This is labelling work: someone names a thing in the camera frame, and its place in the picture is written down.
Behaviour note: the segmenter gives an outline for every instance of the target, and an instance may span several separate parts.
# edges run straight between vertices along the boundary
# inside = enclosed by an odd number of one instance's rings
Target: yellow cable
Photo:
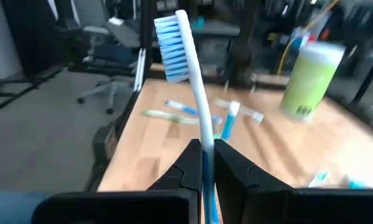
[[[313,27],[317,22],[319,22],[320,18],[322,18],[328,11],[330,11],[330,9],[335,6],[337,4],[337,2],[339,2],[340,0],[334,0],[331,4],[329,4],[326,8],[324,8],[320,13],[319,15],[313,20],[311,21],[304,29],[302,32],[300,32],[298,35],[296,35],[295,37],[293,37],[289,43],[287,44],[286,48],[285,48],[285,51],[283,52],[283,55],[281,56],[281,59],[280,59],[280,63],[279,63],[279,68],[278,68],[278,72],[276,73],[278,76],[280,76],[280,73],[281,73],[281,69],[283,68],[283,62],[285,61],[285,57],[286,57],[286,54],[291,46],[291,44],[301,36],[301,34],[304,34],[309,28]]]

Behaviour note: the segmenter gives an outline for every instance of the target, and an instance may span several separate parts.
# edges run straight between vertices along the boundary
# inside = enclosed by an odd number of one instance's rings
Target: white toothbrush handle
[[[199,60],[197,58],[196,48],[194,46],[193,36],[187,14],[183,10],[175,12],[179,28],[181,31],[182,41],[184,44],[187,64],[189,67],[189,79],[191,81],[194,98],[196,99],[197,110],[199,111],[201,144],[206,153],[205,170],[203,172],[203,185],[206,198],[204,199],[205,211],[207,212],[206,223],[217,223],[217,218],[214,214],[215,189],[214,189],[214,137],[212,134],[212,123],[210,108],[205,95],[203,79],[201,77]]]
[[[138,76],[138,89],[137,91],[141,91],[142,83],[143,83],[143,74],[144,74],[144,63],[146,59],[146,49],[143,49],[141,52],[141,65],[140,65],[140,75]]]
[[[138,91],[138,87],[139,87],[139,76],[141,73],[141,61],[142,61],[141,56],[142,56],[142,49],[139,49],[138,63],[136,65],[136,73],[135,73],[134,92]]]

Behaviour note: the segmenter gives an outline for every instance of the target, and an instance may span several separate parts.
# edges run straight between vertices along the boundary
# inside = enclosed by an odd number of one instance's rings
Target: blue bristles
[[[189,78],[184,44],[176,16],[155,19],[154,26],[167,81],[177,83]]]

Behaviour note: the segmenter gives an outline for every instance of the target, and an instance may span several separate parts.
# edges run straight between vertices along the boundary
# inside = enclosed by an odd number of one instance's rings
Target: toothbrush
[[[218,223],[214,184],[214,137],[209,104],[201,77],[191,26],[184,10],[154,20],[164,72],[169,83],[190,79],[196,100],[203,148],[205,223]]]
[[[189,115],[197,116],[197,110],[196,109],[194,109],[190,106],[186,106],[186,105],[184,105],[180,102],[176,102],[174,100],[167,100],[165,104],[166,104],[166,106],[168,106],[170,108],[174,108],[174,109],[183,111],[184,113],[187,113]],[[211,117],[211,119],[216,124],[221,124],[222,123],[222,118],[221,117],[213,116],[213,117]]]
[[[180,116],[177,114],[167,113],[158,110],[146,110],[141,113],[144,116],[150,116],[154,118],[162,118],[168,121],[174,121],[182,124],[199,124],[199,119],[197,118],[187,118],[185,116]]]
[[[230,138],[230,135],[232,133],[234,124],[235,124],[235,118],[240,109],[240,103],[236,101],[230,102],[229,105],[229,111],[228,115],[225,120],[224,130],[222,131],[221,138],[223,140],[228,140]]]
[[[214,103],[223,108],[229,108],[230,106],[229,102],[226,102],[225,100],[221,100],[221,99],[215,99]],[[244,106],[240,107],[240,112],[247,116],[251,116],[255,121],[258,121],[259,123],[261,123],[264,117],[262,113],[255,111],[253,109],[244,107]]]

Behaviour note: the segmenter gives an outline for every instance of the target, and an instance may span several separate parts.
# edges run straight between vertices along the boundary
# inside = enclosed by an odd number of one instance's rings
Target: wall
[[[21,71],[22,66],[0,1],[0,79]]]

